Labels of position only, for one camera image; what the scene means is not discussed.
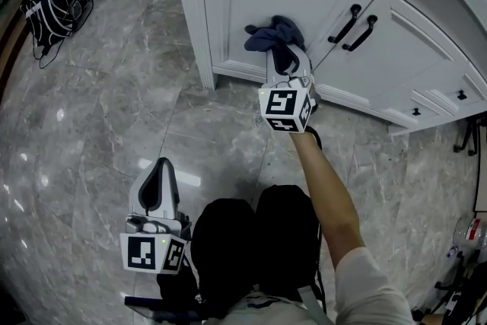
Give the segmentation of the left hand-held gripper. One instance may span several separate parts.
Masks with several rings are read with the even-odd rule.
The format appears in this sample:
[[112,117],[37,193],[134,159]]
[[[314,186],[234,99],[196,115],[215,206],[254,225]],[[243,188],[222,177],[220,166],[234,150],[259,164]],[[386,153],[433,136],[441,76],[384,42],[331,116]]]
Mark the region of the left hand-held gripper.
[[162,203],[165,218],[127,216],[126,231],[120,235],[124,269],[164,275],[180,271],[191,240],[191,221],[187,215],[178,214],[179,190],[168,158],[149,164],[129,191],[133,212],[158,212]]

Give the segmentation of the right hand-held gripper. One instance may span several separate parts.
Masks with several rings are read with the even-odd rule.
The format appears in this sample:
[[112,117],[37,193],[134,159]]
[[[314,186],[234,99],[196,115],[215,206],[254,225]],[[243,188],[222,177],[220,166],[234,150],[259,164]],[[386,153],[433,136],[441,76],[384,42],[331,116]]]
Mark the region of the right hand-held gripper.
[[319,96],[314,90],[311,61],[305,51],[290,45],[294,65],[286,81],[275,68],[272,50],[266,52],[266,82],[259,89],[261,117],[276,132],[304,133],[311,114],[317,109]]

